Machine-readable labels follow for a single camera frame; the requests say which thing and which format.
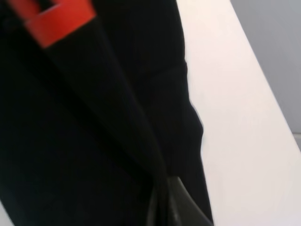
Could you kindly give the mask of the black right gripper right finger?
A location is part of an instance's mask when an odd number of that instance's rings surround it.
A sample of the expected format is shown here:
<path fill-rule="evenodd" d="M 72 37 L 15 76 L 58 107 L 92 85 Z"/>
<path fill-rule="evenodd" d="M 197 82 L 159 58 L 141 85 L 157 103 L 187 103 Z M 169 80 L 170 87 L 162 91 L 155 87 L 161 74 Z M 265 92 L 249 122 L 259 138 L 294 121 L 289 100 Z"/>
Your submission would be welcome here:
<path fill-rule="evenodd" d="M 179 177 L 170 177 L 168 182 L 181 226 L 213 225 L 193 201 Z"/>

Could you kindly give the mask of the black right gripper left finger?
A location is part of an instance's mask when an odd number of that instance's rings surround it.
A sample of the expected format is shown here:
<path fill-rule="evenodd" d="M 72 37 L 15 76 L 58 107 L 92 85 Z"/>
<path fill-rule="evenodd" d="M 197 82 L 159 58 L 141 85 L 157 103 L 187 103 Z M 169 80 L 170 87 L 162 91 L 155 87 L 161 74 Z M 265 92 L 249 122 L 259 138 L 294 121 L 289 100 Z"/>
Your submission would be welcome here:
<path fill-rule="evenodd" d="M 160 199 L 158 197 L 157 188 L 154 185 L 150 195 L 149 206 L 147 210 L 147 226 L 171 225 L 169 200 L 167 201 L 166 213 L 164 217 L 160 216 L 159 201 Z"/>

